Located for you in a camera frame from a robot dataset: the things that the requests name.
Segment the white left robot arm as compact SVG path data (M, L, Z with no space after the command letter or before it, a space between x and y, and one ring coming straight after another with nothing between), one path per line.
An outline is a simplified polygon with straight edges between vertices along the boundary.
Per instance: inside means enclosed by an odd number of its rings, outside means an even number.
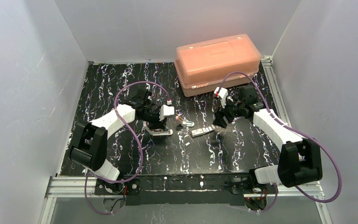
M135 96L90 122L77 122L69 144L69 158L82 165L96 177L108 183L122 183L118 168L107 159L109 138L122 127L129 127L135 120L142 120L151 135L171 135L173 131L165 124L168 117L175 116L172 101L158 105L152 102L152 93L138 90Z

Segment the white staples box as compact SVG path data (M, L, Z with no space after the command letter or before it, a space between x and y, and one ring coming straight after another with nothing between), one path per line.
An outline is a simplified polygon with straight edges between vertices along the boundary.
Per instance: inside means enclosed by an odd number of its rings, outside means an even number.
M211 133L215 130L215 126L206 126L203 128L199 128L199 129L195 129L191 131L191 136L192 137L198 137L198 136L202 136L208 133Z

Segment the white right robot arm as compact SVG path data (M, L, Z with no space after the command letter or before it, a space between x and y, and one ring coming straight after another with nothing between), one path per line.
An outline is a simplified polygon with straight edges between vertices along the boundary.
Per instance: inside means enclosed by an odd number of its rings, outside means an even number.
M228 90L217 87L213 92L213 125L226 128L235 118L244 117L260 128L279 149L277 165L249 171L249 186L264 184L284 185L287 188L319 181L323 177L320 147L285 128L284 123L267 109L250 85L240 87L238 99Z

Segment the pink white small stapler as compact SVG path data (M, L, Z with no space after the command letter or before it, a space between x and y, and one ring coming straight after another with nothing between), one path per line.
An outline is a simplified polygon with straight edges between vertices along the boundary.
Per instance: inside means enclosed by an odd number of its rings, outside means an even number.
M177 123L179 125L181 125L182 127L194 127L194 125L195 125L194 122L186 120L179 115L177 115L175 119L176 119Z

